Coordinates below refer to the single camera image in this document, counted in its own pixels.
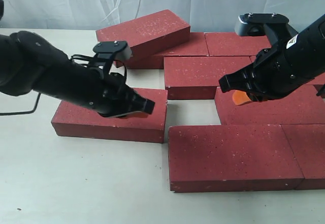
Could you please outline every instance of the white backdrop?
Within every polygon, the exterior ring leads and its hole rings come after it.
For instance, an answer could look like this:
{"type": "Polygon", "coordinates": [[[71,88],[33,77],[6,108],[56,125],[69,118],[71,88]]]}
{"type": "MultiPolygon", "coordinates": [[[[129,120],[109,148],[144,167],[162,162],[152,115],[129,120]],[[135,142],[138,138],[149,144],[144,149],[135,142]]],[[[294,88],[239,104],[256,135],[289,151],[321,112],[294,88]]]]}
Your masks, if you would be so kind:
{"type": "Polygon", "coordinates": [[[233,31],[239,14],[276,12],[301,30],[325,13],[325,0],[4,0],[1,27],[98,29],[170,9],[192,31],[233,31]]]}

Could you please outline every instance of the sticker label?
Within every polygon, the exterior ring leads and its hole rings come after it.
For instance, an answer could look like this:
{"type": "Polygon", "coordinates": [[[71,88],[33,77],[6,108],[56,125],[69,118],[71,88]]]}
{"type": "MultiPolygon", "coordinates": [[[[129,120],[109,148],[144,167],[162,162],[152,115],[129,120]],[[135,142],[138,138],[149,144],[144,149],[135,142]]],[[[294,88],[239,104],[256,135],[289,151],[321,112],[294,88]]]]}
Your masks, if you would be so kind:
{"type": "Polygon", "coordinates": [[[289,49],[292,45],[294,45],[297,42],[298,35],[294,36],[292,39],[288,41],[286,44],[286,48],[289,49]]]}

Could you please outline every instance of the black cable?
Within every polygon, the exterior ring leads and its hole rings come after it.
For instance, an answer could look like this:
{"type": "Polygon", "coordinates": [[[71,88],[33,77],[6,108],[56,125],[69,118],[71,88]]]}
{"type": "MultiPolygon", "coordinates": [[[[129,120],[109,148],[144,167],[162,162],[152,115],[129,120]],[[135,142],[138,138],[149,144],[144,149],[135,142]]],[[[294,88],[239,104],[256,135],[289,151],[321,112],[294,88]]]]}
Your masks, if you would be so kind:
{"type": "Polygon", "coordinates": [[[0,116],[15,116],[15,115],[26,115],[26,114],[32,114],[36,111],[36,108],[39,104],[40,101],[40,97],[41,97],[41,93],[39,93],[37,95],[36,101],[35,101],[35,105],[34,108],[31,111],[20,111],[20,112],[3,112],[0,113],[0,116]]]}

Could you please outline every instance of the white table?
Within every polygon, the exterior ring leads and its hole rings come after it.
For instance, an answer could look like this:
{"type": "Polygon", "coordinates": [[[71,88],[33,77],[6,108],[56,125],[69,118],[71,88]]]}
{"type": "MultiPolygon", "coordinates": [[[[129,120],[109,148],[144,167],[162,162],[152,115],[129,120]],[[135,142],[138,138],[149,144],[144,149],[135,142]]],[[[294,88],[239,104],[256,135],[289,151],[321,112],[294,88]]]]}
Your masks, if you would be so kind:
{"type": "MultiPolygon", "coordinates": [[[[68,55],[96,44],[91,30],[34,31],[68,55]]],[[[164,72],[129,71],[128,84],[164,88],[164,72]]],[[[1,94],[1,111],[30,109],[35,97],[1,94]]],[[[58,104],[43,95],[35,114],[0,117],[1,224],[325,222],[323,190],[170,192],[167,144],[59,137],[58,104]]],[[[181,124],[220,124],[214,102],[169,101],[167,126],[181,124]]]]}

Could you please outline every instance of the white surface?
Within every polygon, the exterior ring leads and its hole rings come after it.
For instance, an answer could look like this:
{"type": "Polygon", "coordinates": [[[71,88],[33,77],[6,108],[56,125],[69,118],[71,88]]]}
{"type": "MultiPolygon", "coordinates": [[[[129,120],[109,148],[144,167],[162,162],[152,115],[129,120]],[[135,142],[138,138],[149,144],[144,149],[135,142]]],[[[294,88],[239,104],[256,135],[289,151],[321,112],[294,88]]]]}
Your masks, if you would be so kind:
{"type": "MultiPolygon", "coordinates": [[[[96,44],[94,31],[36,32],[69,55],[96,44]]],[[[163,72],[130,71],[129,84],[163,88],[163,72]]],[[[1,111],[29,109],[35,97],[2,94],[1,111]]],[[[42,96],[35,114],[0,117],[1,224],[325,221],[323,190],[170,192],[167,144],[59,137],[50,123],[58,104],[42,96]]],[[[169,101],[167,125],[176,124],[219,124],[213,101],[169,101]]]]}
{"type": "Polygon", "coordinates": [[[281,13],[297,30],[324,14],[325,0],[5,0],[0,25],[19,28],[99,29],[170,9],[193,31],[233,31],[238,15],[281,13]]]}

